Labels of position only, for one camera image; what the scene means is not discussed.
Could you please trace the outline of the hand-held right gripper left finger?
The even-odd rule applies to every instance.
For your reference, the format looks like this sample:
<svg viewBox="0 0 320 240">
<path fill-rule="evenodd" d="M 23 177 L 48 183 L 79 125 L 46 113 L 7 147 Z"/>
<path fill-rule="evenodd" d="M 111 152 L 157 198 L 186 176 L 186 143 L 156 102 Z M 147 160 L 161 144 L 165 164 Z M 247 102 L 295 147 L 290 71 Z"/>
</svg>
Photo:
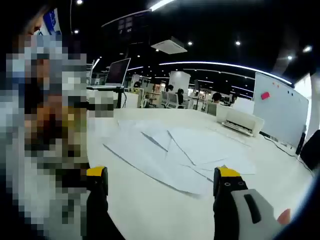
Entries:
<svg viewBox="0 0 320 240">
<path fill-rule="evenodd" d="M 97 166 L 86 170 L 84 240 L 123 240 L 124 237 L 108 213 L 108 169 Z"/>
</svg>

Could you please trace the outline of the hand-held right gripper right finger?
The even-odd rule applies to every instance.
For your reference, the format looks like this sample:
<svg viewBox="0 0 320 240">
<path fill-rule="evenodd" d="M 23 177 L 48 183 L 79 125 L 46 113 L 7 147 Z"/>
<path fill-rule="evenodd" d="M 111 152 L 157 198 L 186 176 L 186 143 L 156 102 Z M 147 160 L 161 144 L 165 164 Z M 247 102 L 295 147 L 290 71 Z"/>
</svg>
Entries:
<svg viewBox="0 0 320 240">
<path fill-rule="evenodd" d="M 284 228 L 273 206 L 233 169 L 214 169 L 213 197 L 215 240 L 272 240 Z"/>
</svg>

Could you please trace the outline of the person's right hand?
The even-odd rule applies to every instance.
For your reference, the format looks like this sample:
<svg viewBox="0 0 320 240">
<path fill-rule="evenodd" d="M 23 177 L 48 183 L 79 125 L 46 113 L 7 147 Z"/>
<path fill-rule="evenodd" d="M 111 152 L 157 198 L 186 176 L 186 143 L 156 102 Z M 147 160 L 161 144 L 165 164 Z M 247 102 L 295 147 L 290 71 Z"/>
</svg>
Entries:
<svg viewBox="0 0 320 240">
<path fill-rule="evenodd" d="M 277 222 L 285 226 L 285 225 L 288 225 L 290 221 L 291 221 L 291 209 L 287 208 L 279 215 L 279 217 L 277 218 Z"/>
</svg>

